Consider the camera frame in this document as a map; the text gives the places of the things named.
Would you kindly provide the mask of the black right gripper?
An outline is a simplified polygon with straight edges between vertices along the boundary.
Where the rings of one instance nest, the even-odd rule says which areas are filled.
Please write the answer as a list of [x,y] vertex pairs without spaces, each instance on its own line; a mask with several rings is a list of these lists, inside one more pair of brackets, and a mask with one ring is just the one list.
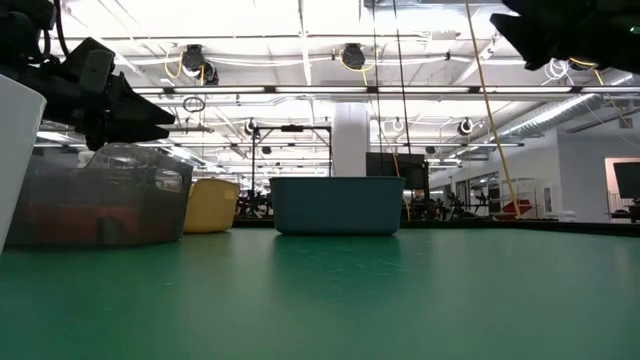
[[518,15],[494,13],[490,22],[521,55],[527,70],[539,69],[551,58],[573,58],[599,69],[614,66],[614,1],[503,0],[502,3]]

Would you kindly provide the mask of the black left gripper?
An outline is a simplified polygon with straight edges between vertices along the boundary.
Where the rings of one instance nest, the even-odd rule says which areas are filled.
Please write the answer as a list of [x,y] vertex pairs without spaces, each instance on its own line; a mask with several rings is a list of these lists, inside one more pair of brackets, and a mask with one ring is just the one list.
[[16,52],[1,51],[1,74],[39,93],[46,100],[43,118],[70,126],[117,121],[87,132],[87,147],[98,150],[109,143],[136,143],[166,139],[175,116],[136,93],[125,75],[113,75],[115,54],[87,38],[66,60],[50,59],[36,67]]

